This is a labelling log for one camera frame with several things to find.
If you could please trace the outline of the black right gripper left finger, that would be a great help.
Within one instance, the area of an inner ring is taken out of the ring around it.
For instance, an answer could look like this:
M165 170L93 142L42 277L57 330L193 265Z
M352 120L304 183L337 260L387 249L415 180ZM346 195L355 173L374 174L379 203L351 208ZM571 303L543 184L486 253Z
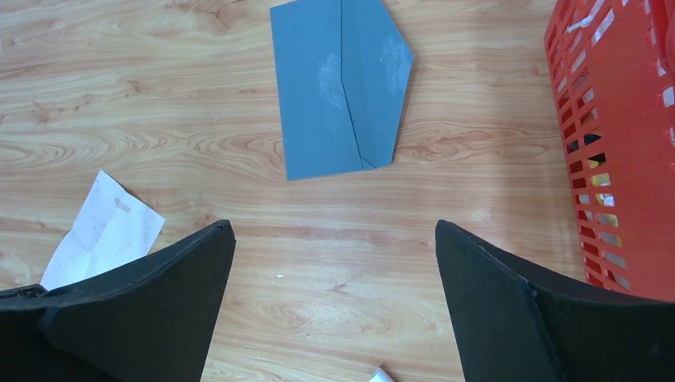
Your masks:
M199 381L236 238L219 220L78 283L1 293L4 381Z

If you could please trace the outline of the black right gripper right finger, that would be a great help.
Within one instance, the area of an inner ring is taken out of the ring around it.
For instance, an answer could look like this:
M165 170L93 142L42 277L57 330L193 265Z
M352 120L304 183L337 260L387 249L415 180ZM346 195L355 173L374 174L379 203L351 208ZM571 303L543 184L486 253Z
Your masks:
M582 283L445 220L435 253L466 380L673 380L671 302Z

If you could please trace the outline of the white letter paper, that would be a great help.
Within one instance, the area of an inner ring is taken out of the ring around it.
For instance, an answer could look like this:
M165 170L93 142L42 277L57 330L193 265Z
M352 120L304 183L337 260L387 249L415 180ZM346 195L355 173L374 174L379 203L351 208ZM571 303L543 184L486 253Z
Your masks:
M149 253L164 223L164 217L101 170L40 285L54 290L137 260Z

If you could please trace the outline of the grey-blue paper envelope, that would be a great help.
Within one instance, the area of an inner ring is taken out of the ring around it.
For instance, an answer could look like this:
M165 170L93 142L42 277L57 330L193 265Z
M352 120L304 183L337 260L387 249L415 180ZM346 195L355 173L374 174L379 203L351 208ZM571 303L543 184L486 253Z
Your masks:
M414 56L384 3L270 10L288 180L392 163Z

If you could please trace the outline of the green white glue stick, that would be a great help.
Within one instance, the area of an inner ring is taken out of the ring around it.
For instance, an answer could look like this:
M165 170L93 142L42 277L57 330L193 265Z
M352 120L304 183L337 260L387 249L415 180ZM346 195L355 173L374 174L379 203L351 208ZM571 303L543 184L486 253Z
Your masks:
M369 377L369 382L394 382L382 367L378 367Z

